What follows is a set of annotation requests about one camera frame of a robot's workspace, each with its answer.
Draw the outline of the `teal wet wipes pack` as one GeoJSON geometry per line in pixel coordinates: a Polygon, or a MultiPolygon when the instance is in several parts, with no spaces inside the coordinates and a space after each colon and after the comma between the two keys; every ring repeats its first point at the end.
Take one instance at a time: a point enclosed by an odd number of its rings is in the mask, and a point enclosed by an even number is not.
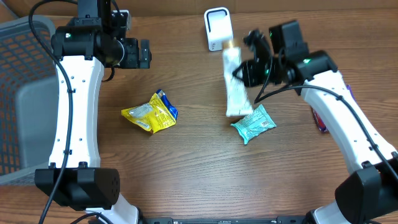
{"type": "Polygon", "coordinates": [[[259,105],[252,114],[246,115],[231,126],[242,137],[244,145],[261,133],[277,127],[263,105],[259,105]]]}

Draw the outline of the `white tube with gold cap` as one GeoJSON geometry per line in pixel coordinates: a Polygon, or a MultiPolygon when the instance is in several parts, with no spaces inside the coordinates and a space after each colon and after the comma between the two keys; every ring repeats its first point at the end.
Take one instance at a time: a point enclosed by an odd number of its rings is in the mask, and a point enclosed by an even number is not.
{"type": "Polygon", "coordinates": [[[242,71],[233,72],[242,64],[241,48],[234,39],[223,42],[223,76],[226,86],[226,116],[246,116],[253,112],[243,82],[242,71]]]}

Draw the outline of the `purple Carefree pad pack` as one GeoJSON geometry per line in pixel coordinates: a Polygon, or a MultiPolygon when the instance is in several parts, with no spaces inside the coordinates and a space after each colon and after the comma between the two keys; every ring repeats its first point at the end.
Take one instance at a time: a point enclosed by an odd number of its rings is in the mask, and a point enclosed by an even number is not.
{"type": "MultiPolygon", "coordinates": [[[[354,94],[353,94],[351,86],[347,85],[346,88],[349,90],[351,96],[355,100],[355,97],[354,97],[354,94]]],[[[314,122],[317,125],[318,129],[320,130],[320,132],[321,133],[329,133],[329,130],[326,127],[326,125],[323,122],[323,120],[321,119],[320,115],[313,108],[311,108],[311,111],[312,111],[312,114],[313,114],[314,122]]]]}

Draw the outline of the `yellow blue snack packet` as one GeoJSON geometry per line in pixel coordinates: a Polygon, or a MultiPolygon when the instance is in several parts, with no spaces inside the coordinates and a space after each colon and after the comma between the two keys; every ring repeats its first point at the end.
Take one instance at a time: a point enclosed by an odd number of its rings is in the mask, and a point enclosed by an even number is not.
{"type": "Polygon", "coordinates": [[[121,115],[145,131],[156,133],[176,124],[178,110],[171,104],[165,92],[159,89],[148,103],[123,109],[121,115]]]}

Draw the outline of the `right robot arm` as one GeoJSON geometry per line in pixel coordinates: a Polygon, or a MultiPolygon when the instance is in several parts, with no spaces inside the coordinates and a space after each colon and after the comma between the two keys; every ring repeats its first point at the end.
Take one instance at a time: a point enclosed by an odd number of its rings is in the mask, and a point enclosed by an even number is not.
{"type": "Polygon", "coordinates": [[[238,71],[245,86],[295,90],[319,115],[337,143],[349,177],[329,204],[309,211],[304,223],[372,223],[397,210],[397,150],[367,119],[336,63],[323,50],[311,52],[297,21],[252,30],[243,39],[254,58],[238,71]]]}

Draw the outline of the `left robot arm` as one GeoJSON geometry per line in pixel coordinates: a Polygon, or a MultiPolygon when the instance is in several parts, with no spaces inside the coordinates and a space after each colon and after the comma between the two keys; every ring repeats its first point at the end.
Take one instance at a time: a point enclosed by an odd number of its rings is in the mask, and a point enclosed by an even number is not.
{"type": "Polygon", "coordinates": [[[60,26],[45,51],[55,63],[58,112],[55,141],[35,185],[63,207],[101,223],[144,223],[121,194],[119,172],[103,168],[98,150],[98,100],[107,68],[148,69],[148,40],[128,38],[131,16],[115,1],[78,1],[78,15],[60,26]]]}

